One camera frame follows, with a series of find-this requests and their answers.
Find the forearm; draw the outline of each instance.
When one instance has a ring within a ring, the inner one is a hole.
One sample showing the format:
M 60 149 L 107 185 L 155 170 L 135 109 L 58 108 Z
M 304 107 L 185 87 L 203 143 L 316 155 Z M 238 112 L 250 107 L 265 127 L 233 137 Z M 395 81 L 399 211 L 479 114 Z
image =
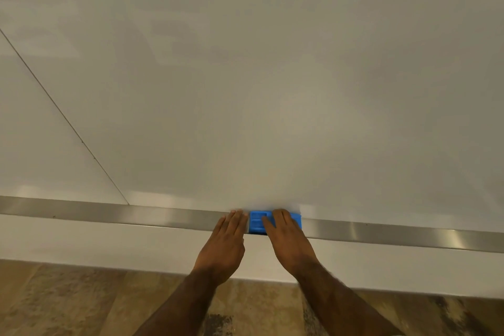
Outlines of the forearm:
M 216 288 L 209 273 L 193 271 L 134 336 L 196 336 Z
M 306 263 L 296 279 L 329 335 L 391 336 L 401 332 L 319 263 Z

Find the hand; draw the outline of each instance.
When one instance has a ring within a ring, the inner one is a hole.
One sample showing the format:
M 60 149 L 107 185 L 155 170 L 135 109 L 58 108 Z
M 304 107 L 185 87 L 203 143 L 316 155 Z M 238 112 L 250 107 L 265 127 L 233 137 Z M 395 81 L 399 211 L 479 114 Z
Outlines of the hand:
M 192 271 L 207 271 L 215 286 L 227 281 L 240 266 L 245 253 L 243 234 L 248 214 L 232 210 L 219 219 L 210 238 L 199 252 Z
M 274 210 L 273 218 L 276 228 L 267 217 L 263 217 L 264 228 L 278 261 L 297 279 L 306 263 L 319 264 L 315 251 L 287 210 Z

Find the white strip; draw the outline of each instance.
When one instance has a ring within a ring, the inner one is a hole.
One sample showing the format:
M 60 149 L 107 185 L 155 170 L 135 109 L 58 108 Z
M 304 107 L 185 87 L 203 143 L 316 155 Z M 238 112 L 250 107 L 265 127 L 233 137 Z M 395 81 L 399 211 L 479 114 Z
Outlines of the white strip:
M 0 258 L 187 274 L 209 232 L 0 215 Z M 504 299 L 504 254 L 311 240 L 324 266 L 352 288 Z M 233 277 L 293 278 L 269 239 L 245 235 Z

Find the stainless steel trim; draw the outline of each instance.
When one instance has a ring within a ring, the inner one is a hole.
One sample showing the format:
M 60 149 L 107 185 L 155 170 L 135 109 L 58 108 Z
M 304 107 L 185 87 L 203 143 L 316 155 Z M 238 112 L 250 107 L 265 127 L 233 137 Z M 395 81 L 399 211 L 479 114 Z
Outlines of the stainless steel trim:
M 0 196 L 0 214 L 211 231 L 224 212 Z M 308 238 L 504 253 L 504 233 L 303 218 Z

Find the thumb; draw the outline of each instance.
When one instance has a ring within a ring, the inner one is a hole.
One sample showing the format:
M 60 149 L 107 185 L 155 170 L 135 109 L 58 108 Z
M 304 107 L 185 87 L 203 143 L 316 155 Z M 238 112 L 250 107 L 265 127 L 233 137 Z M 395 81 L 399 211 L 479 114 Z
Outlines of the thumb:
M 270 222 L 267 216 L 261 217 L 264 225 L 264 229 L 266 230 L 266 234 L 271 238 L 273 236 L 275 226 Z

